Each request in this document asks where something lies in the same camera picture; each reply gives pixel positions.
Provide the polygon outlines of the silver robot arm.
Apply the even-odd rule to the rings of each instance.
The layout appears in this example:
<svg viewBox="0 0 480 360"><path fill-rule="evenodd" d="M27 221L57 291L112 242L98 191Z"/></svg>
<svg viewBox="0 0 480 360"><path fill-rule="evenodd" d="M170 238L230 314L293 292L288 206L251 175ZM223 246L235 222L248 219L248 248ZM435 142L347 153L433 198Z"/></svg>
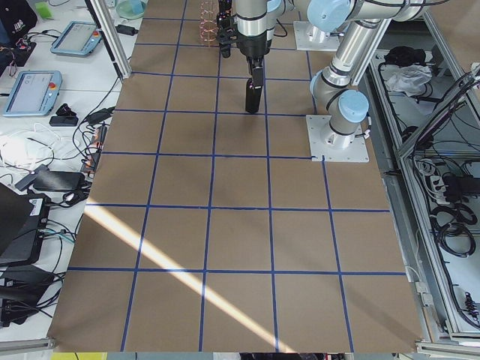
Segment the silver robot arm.
<svg viewBox="0 0 480 360"><path fill-rule="evenodd" d="M340 27L350 13L349 1L284 1L285 11L297 10L305 20L295 21L293 28L297 47L306 44L323 44L332 32Z"/></svg>
<svg viewBox="0 0 480 360"><path fill-rule="evenodd" d="M345 149L365 119L369 103L350 89L350 75L357 64L366 62L368 50L379 34L383 20L399 22L422 15L432 1L219 1L217 41L224 58L235 44L245 56L250 78L246 83L245 110L257 113L264 85L263 59L269 53L280 15L297 8L315 28L330 33L348 25L329 66L310 82L310 93L331 116L321 131L323 142L332 149Z"/></svg>

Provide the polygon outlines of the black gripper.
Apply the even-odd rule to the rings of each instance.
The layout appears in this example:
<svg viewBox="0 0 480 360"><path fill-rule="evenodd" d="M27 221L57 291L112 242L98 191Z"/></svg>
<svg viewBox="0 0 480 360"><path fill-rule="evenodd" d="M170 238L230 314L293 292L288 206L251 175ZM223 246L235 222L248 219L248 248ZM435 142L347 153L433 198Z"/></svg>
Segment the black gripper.
<svg viewBox="0 0 480 360"><path fill-rule="evenodd" d="M262 34L247 36L242 34L237 26L233 26L231 47L235 44L241 54L250 59L250 75L255 89L261 88L264 81L263 56L269 52L267 31Z"/></svg>

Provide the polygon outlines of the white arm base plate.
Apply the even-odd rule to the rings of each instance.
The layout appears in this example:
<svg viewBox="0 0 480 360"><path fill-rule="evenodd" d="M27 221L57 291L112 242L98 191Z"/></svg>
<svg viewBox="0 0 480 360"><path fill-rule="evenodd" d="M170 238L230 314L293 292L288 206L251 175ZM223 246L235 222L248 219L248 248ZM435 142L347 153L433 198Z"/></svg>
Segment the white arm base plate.
<svg viewBox="0 0 480 360"><path fill-rule="evenodd" d="M335 52L343 32L324 32L307 21L293 22L297 50Z"/></svg>
<svg viewBox="0 0 480 360"><path fill-rule="evenodd" d="M367 163L369 161L362 127L355 133L340 135L330 127L330 115L307 115L306 125L312 161Z"/></svg>

